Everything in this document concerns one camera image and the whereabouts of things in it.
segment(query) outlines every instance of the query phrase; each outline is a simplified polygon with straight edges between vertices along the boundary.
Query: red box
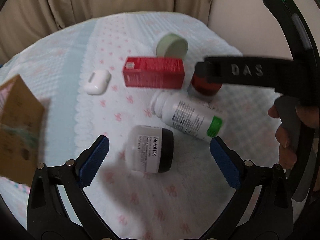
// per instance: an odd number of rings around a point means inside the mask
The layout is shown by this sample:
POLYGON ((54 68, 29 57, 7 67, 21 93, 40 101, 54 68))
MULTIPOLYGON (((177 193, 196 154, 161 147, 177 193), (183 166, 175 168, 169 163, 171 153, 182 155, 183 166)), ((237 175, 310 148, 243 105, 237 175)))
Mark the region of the red box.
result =
POLYGON ((183 62, 177 58, 129 57, 123 77, 127 87, 181 89, 183 62))

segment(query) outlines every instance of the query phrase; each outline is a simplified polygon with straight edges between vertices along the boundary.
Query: white jar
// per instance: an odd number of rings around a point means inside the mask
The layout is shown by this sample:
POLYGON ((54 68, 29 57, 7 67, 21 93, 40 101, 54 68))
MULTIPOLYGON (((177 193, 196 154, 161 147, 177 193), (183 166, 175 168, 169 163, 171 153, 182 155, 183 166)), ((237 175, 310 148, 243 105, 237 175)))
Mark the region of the white jar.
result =
POLYGON ((181 93, 156 92, 150 109, 165 124, 208 142, 212 137, 221 135, 226 126, 226 113, 181 93))
POLYGON ((166 172, 173 159, 173 133, 165 128, 137 125, 130 131, 125 153, 131 170, 166 172))

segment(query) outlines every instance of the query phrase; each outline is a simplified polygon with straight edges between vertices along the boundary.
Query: cardboard box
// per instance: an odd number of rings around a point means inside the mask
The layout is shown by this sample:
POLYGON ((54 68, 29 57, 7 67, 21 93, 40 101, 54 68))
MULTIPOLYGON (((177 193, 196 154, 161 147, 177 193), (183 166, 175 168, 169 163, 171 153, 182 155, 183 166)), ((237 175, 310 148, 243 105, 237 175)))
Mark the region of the cardboard box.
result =
POLYGON ((123 76, 127 87, 181 89, 183 62, 177 58, 129 57, 123 76))
POLYGON ((17 75, 0 86, 0 176, 31 186, 44 107, 17 75))

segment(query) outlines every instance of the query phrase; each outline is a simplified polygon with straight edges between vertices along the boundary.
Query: white wall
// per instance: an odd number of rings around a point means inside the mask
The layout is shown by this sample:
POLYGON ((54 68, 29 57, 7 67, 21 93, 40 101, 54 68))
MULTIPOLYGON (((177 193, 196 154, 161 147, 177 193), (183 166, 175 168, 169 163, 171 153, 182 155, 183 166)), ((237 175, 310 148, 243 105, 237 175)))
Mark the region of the white wall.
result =
MULTIPOLYGON (((320 10, 294 0, 320 48, 320 10)), ((284 34, 262 0, 213 0, 208 26, 245 55, 292 58, 284 34)))

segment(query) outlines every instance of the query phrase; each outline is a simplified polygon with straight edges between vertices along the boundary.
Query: finger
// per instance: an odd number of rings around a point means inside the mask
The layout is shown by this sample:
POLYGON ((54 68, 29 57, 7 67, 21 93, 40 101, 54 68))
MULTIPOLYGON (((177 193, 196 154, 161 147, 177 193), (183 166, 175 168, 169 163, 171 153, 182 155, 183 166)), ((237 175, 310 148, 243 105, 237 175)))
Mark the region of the finger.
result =
POLYGON ((292 169, 294 164, 297 162, 296 154, 289 148, 284 148, 282 145, 279 146, 279 164, 284 169, 292 169))
POLYGON ((287 148, 290 145, 289 134, 281 125, 276 131, 276 140, 284 147, 287 148))
POLYGON ((308 127, 319 127, 319 108, 317 106, 296 106, 300 120, 308 127))
POLYGON ((272 118, 279 118, 278 111, 276 109, 276 106, 273 105, 269 110, 268 110, 268 115, 272 118))

